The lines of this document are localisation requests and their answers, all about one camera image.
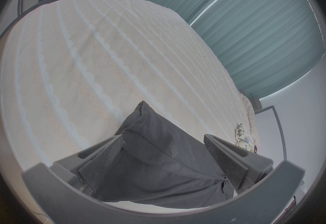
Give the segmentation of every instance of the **mattress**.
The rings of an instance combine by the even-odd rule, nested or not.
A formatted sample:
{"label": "mattress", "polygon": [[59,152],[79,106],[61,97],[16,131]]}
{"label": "mattress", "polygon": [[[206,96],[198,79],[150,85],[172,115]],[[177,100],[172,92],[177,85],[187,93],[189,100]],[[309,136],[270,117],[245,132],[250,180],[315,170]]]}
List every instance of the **mattress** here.
{"label": "mattress", "polygon": [[238,124],[255,126],[198,34],[143,0],[60,0],[32,11],[7,39],[0,89],[23,170],[111,137],[142,100],[199,141],[213,134],[235,143]]}

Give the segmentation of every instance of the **garment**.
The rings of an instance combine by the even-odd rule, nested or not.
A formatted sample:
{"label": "garment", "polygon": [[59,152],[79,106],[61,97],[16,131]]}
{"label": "garment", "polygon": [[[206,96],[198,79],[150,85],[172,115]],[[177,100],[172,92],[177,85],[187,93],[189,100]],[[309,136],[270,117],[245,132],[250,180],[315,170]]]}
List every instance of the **garment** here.
{"label": "garment", "polygon": [[[145,101],[126,118],[118,134],[124,144],[112,169],[99,180],[94,198],[188,209],[233,197],[233,188],[205,145]],[[86,167],[99,167],[92,161]]]}

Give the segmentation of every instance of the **gray cloth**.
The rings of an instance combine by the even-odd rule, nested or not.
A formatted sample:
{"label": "gray cloth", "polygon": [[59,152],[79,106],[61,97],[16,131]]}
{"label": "gray cloth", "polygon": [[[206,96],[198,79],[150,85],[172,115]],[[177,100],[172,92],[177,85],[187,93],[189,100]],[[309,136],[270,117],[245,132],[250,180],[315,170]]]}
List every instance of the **gray cloth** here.
{"label": "gray cloth", "polygon": [[[118,134],[124,144],[97,184],[94,198],[188,209],[233,197],[233,188],[205,145],[145,101],[126,118]],[[94,160],[87,167],[101,165]]]}

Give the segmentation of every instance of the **bed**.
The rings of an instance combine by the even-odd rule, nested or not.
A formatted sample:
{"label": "bed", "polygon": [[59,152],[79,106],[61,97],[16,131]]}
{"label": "bed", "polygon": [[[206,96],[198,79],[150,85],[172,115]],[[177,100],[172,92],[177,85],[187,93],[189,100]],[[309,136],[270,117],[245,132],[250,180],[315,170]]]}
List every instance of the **bed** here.
{"label": "bed", "polygon": [[60,0],[22,18],[1,59],[1,115],[23,170],[114,135],[144,100],[203,142],[259,135],[249,100],[173,10],[143,0]]}

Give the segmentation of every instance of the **cartoon print pillow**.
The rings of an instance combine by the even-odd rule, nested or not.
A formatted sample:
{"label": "cartoon print pillow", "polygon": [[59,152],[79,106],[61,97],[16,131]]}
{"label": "cartoon print pillow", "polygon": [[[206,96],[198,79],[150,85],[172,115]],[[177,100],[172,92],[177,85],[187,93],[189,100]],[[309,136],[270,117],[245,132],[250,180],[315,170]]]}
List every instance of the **cartoon print pillow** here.
{"label": "cartoon print pillow", "polygon": [[235,145],[252,153],[257,153],[257,147],[255,146],[254,140],[243,124],[238,124],[235,129]]}

